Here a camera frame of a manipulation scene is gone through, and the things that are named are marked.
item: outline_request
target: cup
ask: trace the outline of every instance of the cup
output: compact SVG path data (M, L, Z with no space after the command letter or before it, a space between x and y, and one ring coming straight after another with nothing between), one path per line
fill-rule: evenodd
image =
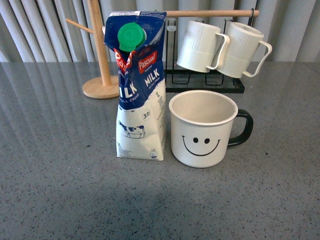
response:
M207 168L219 163L227 147L247 141L253 130L251 115L229 97L207 90L179 93L169 102L171 150L183 164ZM245 118L242 133L230 138L234 119Z
M262 64L272 52L272 46L262 41L264 35L257 29L239 22L232 22L226 34L230 38L230 43L225 53L223 64L219 65L216 70L237 79L241 78L243 74L250 78L257 75ZM267 48L267 53L259 62L255 73L252 74L247 71L247 68L260 45L264 45ZM218 61L219 59L216 57L213 60L213 62Z
M201 73L208 73L210 69L219 67L229 44L229 37L220 32L221 29L217 26L189 21L176 63L185 69ZM212 66L219 36L223 37L223 43L219 53L216 54L216 64Z

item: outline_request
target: milk carton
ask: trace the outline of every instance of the milk carton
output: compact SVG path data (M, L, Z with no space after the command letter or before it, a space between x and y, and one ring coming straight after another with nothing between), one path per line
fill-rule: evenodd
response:
M165 18L165 12L112 12L106 21L104 43L114 51L118 65L118 157L164 159Z

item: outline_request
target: cow illustration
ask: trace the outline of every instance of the cow illustration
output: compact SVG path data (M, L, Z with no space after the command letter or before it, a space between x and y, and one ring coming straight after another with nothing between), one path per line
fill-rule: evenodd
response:
M145 127L141 126L125 126L122 122L119 121L119 125L123 127L123 130L126 133L126 137L130 139L142 139L146 135Z

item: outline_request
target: green bottle cap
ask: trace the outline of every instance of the green bottle cap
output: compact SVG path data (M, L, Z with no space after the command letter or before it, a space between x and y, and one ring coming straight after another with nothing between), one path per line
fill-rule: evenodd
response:
M118 31L118 41L120 50L132 52L146 40L146 34L143 28L135 22L123 25Z

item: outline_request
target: mug rim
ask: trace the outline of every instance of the mug rim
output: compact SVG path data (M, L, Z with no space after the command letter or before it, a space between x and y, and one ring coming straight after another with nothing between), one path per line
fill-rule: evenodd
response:
M241 30L244 33L250 33L250 34L258 36L258 37L261 37L261 35L262 35L262 37L264 36L263 33L260 32L258 29L255 29L254 27L243 24L241 22L232 22L231 25L234 25L235 27L237 27L237 29Z
M198 122L198 121L192 121L192 120L189 120L187 118L184 118L182 116L180 116L179 114L176 113L176 111L173 109L173 104L174 104L174 101L183 96L183 95L187 95L187 94L192 94L192 93L207 93L207 94L212 94L212 95L216 95L216 96L219 96L221 98L224 98L226 99L229 103L232 104L233 108L234 108L234 112L233 114L228 117L227 119L224 119L222 121L215 121L215 122ZM204 127L213 127L213 126L220 126L220 125L224 125L230 121L232 121L238 114L238 106L237 104L230 98L230 97L227 97L221 93L218 93L218 92L214 92L214 91L209 91L209 90L189 90L189 91L184 91L184 92L181 92L177 95L175 95L169 102L169 110L170 112L176 116L178 119L186 122L186 123L189 123L189 124L192 124L192 125L196 125L196 126L204 126Z
M195 24L202 25L202 26L204 26L204 27L217 29L217 30L219 30L219 33L221 32L221 28L218 27L218 26L215 26L215 25L207 24L207 23L200 22L200 21L194 21L194 20L190 20L190 21L188 22L188 24L189 24L189 23L195 23Z

